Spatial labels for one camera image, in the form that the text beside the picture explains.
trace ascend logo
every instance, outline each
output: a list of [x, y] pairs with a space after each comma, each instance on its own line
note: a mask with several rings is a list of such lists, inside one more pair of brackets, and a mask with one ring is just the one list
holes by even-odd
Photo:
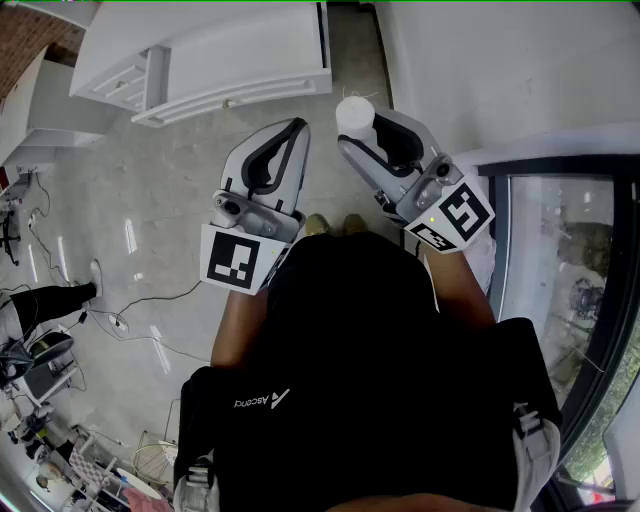
[[250, 407], [252, 405], [261, 405], [266, 404], [267, 400], [269, 400], [269, 395], [260, 398], [252, 398], [251, 400], [236, 400], [236, 403], [233, 404], [233, 408], [236, 407]]
[[[271, 397], [273, 400], [271, 402], [271, 408], [272, 409], [275, 408], [275, 406], [282, 401], [282, 399], [287, 395], [287, 393], [289, 393], [289, 389], [287, 389], [280, 396], [278, 396], [276, 393], [273, 393]], [[252, 405], [267, 405], [268, 401], [269, 401], [269, 395], [260, 396], [258, 398], [251, 398], [250, 400], [236, 400], [235, 404], [233, 404], [233, 408], [235, 409], [236, 407], [251, 407]]]

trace gray floor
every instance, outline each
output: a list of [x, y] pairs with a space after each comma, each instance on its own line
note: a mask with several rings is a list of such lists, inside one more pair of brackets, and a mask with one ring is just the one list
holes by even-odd
[[[381, 216], [364, 182], [338, 153], [334, 111], [347, 94], [377, 93], [370, 100], [388, 105], [381, 49], [373, 17], [353, 7], [329, 10], [334, 92], [272, 101], [203, 115], [164, 129], [132, 124], [130, 113], [117, 118], [107, 137], [91, 150], [61, 151], [57, 167], [41, 182], [51, 195], [51, 211], [35, 229], [58, 263], [62, 237], [72, 281], [87, 280], [89, 262], [98, 258], [104, 274], [100, 310], [120, 310], [140, 297], [174, 295], [198, 281], [200, 225], [210, 220], [211, 195], [220, 186], [228, 152], [254, 130], [299, 116], [311, 127], [307, 175], [298, 209], [322, 213], [339, 225], [350, 212], [360, 213], [373, 231], [397, 238]], [[47, 199], [33, 185], [20, 207], [23, 241], [17, 269], [3, 258], [0, 285], [34, 286], [27, 248], [36, 260], [38, 283], [52, 284], [38, 243], [27, 230], [32, 208], [46, 211]], [[131, 220], [138, 249], [129, 254], [125, 222]], [[149, 336], [156, 326], [162, 342], [207, 360], [227, 292], [207, 284], [172, 302], [145, 302], [125, 314], [128, 337]], [[78, 315], [63, 319], [67, 326]], [[105, 315], [96, 318], [110, 331]], [[86, 380], [86, 393], [64, 390], [52, 402], [69, 425], [82, 423], [130, 446], [113, 452], [131, 457], [143, 430], [162, 435], [172, 399], [182, 383], [204, 363], [166, 352], [165, 373], [150, 340], [118, 342], [89, 318], [72, 331], [75, 355]], [[74, 378], [82, 387], [82, 379]], [[169, 438], [177, 436], [174, 408]]]

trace office chair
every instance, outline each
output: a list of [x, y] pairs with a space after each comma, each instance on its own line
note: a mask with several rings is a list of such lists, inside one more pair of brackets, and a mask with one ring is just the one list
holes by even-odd
[[9, 244], [11, 240], [15, 240], [17, 242], [20, 241], [20, 235], [9, 236], [9, 225], [11, 223], [11, 218], [15, 215], [15, 213], [16, 212], [14, 211], [10, 211], [2, 221], [2, 237], [0, 238], [0, 247], [4, 245], [4, 252], [6, 252], [9, 255], [9, 258], [11, 258], [11, 263], [13, 263], [17, 267], [20, 262], [13, 259], [13, 252], [11, 251], [11, 245]]

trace black shirt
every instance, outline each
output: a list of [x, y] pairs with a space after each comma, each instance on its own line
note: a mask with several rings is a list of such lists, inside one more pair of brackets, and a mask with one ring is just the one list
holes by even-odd
[[418, 492], [508, 510], [514, 401], [557, 413], [530, 322], [465, 332], [372, 234], [296, 244], [246, 370], [202, 368], [182, 398], [175, 476], [213, 448], [222, 512]]

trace black pants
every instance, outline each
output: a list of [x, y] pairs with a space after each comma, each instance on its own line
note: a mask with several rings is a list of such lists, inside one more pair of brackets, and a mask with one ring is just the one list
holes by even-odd
[[45, 286], [11, 296], [25, 339], [38, 324], [82, 309], [82, 303], [96, 296], [93, 283], [82, 286]]

